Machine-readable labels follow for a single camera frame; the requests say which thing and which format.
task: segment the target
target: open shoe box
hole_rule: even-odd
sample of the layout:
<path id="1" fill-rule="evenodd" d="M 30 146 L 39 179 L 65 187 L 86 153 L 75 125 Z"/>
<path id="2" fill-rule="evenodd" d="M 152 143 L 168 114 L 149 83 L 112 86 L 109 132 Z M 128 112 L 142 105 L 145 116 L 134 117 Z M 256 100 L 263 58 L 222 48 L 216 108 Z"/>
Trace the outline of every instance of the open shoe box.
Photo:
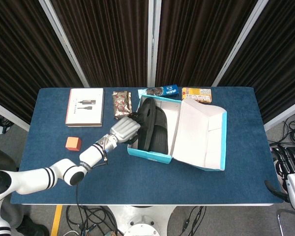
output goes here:
<path id="1" fill-rule="evenodd" d="M 183 101 L 152 97 L 167 118 L 168 154 L 138 150 L 138 140 L 128 145 L 130 155 L 170 163 L 174 158 L 206 171 L 225 170 L 227 112 L 190 98 Z"/>

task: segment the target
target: table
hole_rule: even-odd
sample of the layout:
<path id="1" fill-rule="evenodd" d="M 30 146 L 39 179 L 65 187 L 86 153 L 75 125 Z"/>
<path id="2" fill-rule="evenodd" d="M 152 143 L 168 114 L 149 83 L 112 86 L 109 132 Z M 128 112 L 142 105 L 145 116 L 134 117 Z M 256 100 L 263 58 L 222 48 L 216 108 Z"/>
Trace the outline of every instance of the table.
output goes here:
<path id="1" fill-rule="evenodd" d="M 109 132 L 113 118 L 112 92 L 132 92 L 133 110 L 138 88 L 105 88 L 102 127 L 67 127 L 70 88 L 43 88 L 34 109 L 20 171 L 43 168 L 69 158 L 79 163 L 81 152 L 68 151 L 68 136 L 82 139 L 81 151 Z M 264 185 L 279 189 L 259 107 L 252 88 L 213 87 L 212 105 L 227 111 L 226 168 L 206 172 L 172 160 L 153 162 L 127 154 L 119 145 L 108 155 L 109 165 L 96 168 L 79 184 L 85 205 L 270 205 L 282 202 Z M 174 97 L 181 99 L 181 94 Z M 75 188 L 63 181 L 45 191 L 19 195 L 14 204 L 75 204 Z"/>

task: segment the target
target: brown curtain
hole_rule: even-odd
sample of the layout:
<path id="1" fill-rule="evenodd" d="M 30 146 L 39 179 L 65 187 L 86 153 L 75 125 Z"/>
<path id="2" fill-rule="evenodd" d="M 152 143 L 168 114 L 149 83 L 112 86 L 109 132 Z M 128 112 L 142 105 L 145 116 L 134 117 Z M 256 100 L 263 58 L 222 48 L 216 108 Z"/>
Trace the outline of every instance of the brown curtain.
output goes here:
<path id="1" fill-rule="evenodd" d="M 82 87 L 38 1 L 0 0 L 0 104 L 30 123 L 45 87 Z"/>
<path id="2" fill-rule="evenodd" d="M 156 84 L 211 86 L 256 0 L 162 0 Z"/>
<path id="3" fill-rule="evenodd" d="M 146 86 L 148 0 L 52 4 L 91 86 Z"/>
<path id="4" fill-rule="evenodd" d="M 295 0 L 270 0 L 219 86 L 255 89 L 264 123 L 295 104 Z"/>

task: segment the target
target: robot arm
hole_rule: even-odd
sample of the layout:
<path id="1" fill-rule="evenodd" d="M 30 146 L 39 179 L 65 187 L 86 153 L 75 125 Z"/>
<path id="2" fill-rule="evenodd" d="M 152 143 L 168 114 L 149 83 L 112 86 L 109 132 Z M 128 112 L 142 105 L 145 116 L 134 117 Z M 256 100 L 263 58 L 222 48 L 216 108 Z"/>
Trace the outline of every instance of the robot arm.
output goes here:
<path id="1" fill-rule="evenodd" d="M 118 121 L 100 140 L 80 154 L 80 163 L 76 165 L 69 159 L 62 159 L 54 165 L 31 171 L 10 172 L 0 170 L 0 208 L 5 196 L 16 191 L 30 194 L 52 188 L 58 179 L 68 185 L 78 184 L 101 160 L 107 162 L 107 153 L 116 148 L 118 143 L 132 139 L 140 125 L 129 117 Z M 10 227 L 0 217 L 0 235 L 10 235 Z"/>

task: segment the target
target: book cover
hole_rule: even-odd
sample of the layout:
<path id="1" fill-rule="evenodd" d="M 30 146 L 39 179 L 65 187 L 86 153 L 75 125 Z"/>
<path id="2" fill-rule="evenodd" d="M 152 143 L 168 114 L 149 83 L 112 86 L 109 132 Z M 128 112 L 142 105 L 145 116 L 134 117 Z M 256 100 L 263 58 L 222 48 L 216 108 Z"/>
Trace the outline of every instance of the book cover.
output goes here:
<path id="1" fill-rule="evenodd" d="M 102 126 L 103 88 L 72 88 L 65 124 L 67 126 Z"/>

